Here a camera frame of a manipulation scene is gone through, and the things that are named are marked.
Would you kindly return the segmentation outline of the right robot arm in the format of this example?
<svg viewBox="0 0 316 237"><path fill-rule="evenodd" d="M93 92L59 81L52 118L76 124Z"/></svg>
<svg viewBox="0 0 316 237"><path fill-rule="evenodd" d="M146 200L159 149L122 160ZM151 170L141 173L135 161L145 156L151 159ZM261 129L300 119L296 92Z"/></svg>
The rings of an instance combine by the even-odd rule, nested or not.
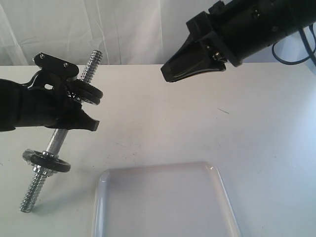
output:
<svg viewBox="0 0 316 237"><path fill-rule="evenodd" d="M166 82L223 72L295 32L307 44L302 30L315 22L314 0L219 0L186 23L187 39L160 70Z"/></svg>

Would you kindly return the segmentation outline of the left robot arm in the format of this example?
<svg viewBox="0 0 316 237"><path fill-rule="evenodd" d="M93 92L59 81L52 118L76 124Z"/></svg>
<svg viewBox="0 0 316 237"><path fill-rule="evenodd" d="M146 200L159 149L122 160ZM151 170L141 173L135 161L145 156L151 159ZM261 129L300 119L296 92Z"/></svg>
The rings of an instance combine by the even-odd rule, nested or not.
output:
<svg viewBox="0 0 316 237"><path fill-rule="evenodd" d="M103 92L79 79L38 71L28 83L0 81L0 130L18 127L81 129L96 131L99 121L91 118L81 101L98 105Z"/></svg>

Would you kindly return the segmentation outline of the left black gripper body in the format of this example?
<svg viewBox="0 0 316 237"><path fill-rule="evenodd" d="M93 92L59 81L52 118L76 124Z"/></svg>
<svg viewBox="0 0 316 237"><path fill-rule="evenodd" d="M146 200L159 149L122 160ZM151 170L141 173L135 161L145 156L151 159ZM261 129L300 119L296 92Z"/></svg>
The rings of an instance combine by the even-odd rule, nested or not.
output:
<svg viewBox="0 0 316 237"><path fill-rule="evenodd" d="M15 83L14 127L83 129L82 105L70 97L72 83L46 70L27 83Z"/></svg>

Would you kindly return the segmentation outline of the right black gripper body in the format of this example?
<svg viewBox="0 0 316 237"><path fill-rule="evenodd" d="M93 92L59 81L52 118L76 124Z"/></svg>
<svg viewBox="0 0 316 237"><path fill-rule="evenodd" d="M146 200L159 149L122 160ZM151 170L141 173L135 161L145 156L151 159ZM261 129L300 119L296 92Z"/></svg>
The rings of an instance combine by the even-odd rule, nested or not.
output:
<svg viewBox="0 0 316 237"><path fill-rule="evenodd" d="M234 66L294 32L283 0L221 0L187 22L195 41L210 40Z"/></svg>

